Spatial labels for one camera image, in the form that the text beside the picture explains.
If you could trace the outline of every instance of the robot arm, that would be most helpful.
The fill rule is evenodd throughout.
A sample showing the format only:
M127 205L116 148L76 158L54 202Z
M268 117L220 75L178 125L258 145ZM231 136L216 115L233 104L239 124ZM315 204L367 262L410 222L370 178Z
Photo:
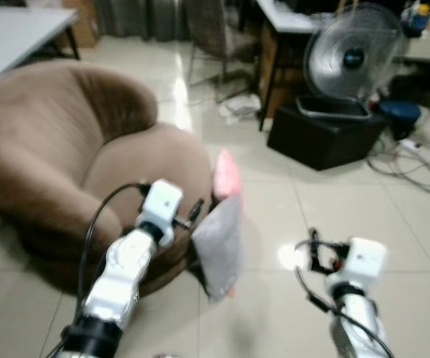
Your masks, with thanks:
M314 229L307 243L311 245L311 270L325 275L325 290L335 306L306 286L299 269L296 273L308 293L308 300L324 312L333 314L330 331L339 356L392 358L385 345L386 332L378 318L376 304L368 296L386 262L386 248L378 242L358 237L343 244L323 243ZM318 247L321 244L337 253L333 268L320 265Z
M188 222L177 217L183 192L158 180L151 185L133 231L107 250L106 265L63 338L58 358L113 358L138 302L139 284L158 246L171 245L173 225L189 228L200 213L199 201Z

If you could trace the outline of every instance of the cable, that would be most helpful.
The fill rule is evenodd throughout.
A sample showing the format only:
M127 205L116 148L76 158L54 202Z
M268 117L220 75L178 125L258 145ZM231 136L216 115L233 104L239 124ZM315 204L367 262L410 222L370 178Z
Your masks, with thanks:
M386 145L384 144L384 142L381 139L379 139L378 142L381 143L382 149L376 153L371 152L370 154L368 154L368 156L366 158L367 164L372 170L374 170L375 172L378 172L380 174L383 174L383 175L387 175L387 176L391 176L391 177L395 177L395 178L402 178L402 179L408 181L409 183L412 183L416 187L420 188L421 190L424 190L425 192L430 193L430 183L422 183L418 180L413 179L411 176L408 175L408 174L414 173L417 170L422 169L422 168L427 168L427 170L430 173L430 162L428 162L426 159L424 159L423 156L419 155L416 151L408 151L410 154L413 154L413 156L403 155L403 154L400 154L399 151L394 151L394 150L399 149L399 148L404 148L404 147L395 145L390 149L386 149ZM424 145L423 148L430 151L430 147L428 147L428 146ZM372 158L374 158L377 155L390 155L393 158L393 160L391 160L388 163L388 166L390 167L391 172L380 169L379 167L376 167L374 165L374 163L372 162ZM416 160L420 164L413 169L409 169L408 171L403 171L399 165L399 158L407 158L409 160Z
M295 245L294 251L295 252L298 251L304 245L311 245L311 244L323 245L323 246L326 246L326 247L331 248L331 249L334 249L334 246L336 245L336 244L331 244L330 242L324 242L324 241L320 241L320 240L306 239L306 240L298 242ZM364 325L362 325L362 323L356 321L355 319L349 317L347 314L341 312L334 305L330 304L324 298L322 298L317 293L315 293L312 289L310 289L308 287L308 285L306 284L305 279L303 278L302 271L301 271L299 265L296 266L295 274L296 274L296 278L299 281L299 284L306 291L306 293L308 295L308 300L311 303L314 303L315 305L317 305L321 310L325 311L326 313L327 312L331 312L333 315L336 315L336 316L339 316L341 318L344 318L350 324L353 324L356 327L360 328L363 332L365 332L369 336L369 338L371 340L375 341L376 343L378 343L378 345L381 346L381 348L383 349L383 351L387 354L388 358L394 358L394 355L390 351L389 347L386 346L386 344L382 341L382 339L380 339L378 337L378 335L374 334L369 328L367 328Z
M48 353L46 358L56 358L60 351L63 349L64 340L61 340L52 350Z

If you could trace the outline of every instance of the sofa armrest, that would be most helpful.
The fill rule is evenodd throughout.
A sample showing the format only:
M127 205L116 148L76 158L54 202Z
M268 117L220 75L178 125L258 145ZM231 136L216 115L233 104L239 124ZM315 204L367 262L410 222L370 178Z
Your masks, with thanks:
M82 191L70 177L31 152L21 148L11 151L0 148L1 213L22 224L80 239L82 243L100 203L101 200ZM121 230L115 212L106 208L96 225L94 248L106 248L108 242L119 237ZM47 251L51 250L51 245L57 243L43 243L45 249L49 246Z
M100 66L72 66L77 68L73 75L99 121L106 143L156 123L157 99L145 85Z

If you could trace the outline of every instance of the brown armchair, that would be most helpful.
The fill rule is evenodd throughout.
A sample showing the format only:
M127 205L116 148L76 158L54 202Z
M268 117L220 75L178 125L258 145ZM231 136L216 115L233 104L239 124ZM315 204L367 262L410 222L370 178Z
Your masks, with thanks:
M72 61L0 78L0 213L53 283L75 288L84 234L101 199L124 183L158 178L184 190L183 216L199 198L209 203L205 150L189 133L157 123L157 102L143 85ZM102 213L88 275L134 223L140 203L129 191ZM153 259L141 293L167 284L192 259L190 234L177 230L174 245Z

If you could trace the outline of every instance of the electric fan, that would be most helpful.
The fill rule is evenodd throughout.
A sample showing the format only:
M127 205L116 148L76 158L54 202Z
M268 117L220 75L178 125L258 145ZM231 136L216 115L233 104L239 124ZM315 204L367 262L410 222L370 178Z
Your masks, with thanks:
M362 3L341 9L305 52L305 77L317 97L297 98L300 112L365 120L367 99L397 73L405 50L401 24L385 7Z
M405 49L388 9L370 3L341 9L305 52L315 96L278 108L268 146L316 170L364 159L387 125L367 101L396 74Z

